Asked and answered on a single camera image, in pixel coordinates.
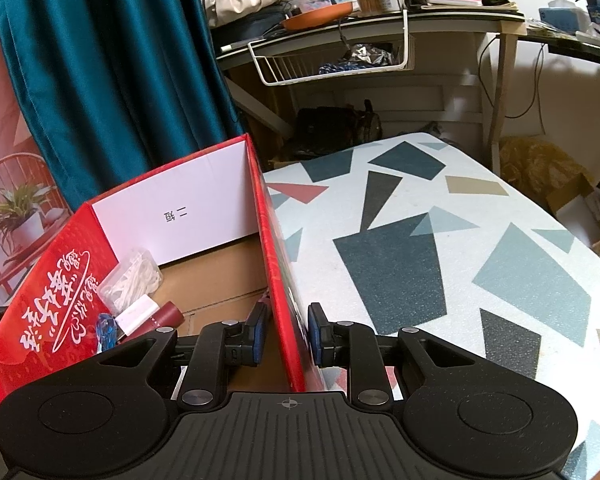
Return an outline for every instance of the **maroon cylinder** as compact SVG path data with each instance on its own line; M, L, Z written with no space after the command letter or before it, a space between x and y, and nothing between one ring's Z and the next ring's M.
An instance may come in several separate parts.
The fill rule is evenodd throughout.
M126 339L133 339L139 335L151 332L151 330L160 328L161 326L177 328L183 323L184 316L181 311L177 306L171 303L171 301L167 301L167 303L160 307L158 312L142 323L142 325L140 325L131 335L127 336Z

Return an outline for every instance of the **crosshair symbol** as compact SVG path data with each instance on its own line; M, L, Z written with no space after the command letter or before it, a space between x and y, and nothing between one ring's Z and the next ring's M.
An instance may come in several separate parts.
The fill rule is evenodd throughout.
M301 404L301 402L298 402L297 400L288 398L288 399L283 400L282 402L279 402L279 404L284 406L286 409L290 410L291 408L296 407L298 404Z

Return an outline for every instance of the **cardboard box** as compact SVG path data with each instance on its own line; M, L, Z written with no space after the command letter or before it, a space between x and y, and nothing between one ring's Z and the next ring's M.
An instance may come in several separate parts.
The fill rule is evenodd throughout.
M164 273L154 295L186 315L180 335L246 318L269 287L273 321L263 364L233 390L321 390L294 303L288 259L251 139L167 164L81 206L43 253L0 322L0 402L11 391L93 355L107 309L97 285L133 247Z
M586 177L578 174L546 200L558 222L600 256L600 199Z

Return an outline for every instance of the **teal curtain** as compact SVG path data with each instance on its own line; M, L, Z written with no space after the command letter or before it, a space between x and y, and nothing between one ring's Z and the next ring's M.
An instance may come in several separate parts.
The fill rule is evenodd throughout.
M0 0L22 113L75 210L243 133L200 0Z

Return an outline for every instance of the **yellow trash bag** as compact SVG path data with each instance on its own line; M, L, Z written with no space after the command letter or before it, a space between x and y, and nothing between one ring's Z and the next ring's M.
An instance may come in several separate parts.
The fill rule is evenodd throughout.
M546 196L579 173L593 177L563 150L535 137L506 137L500 141L500 176L520 193L547 208Z

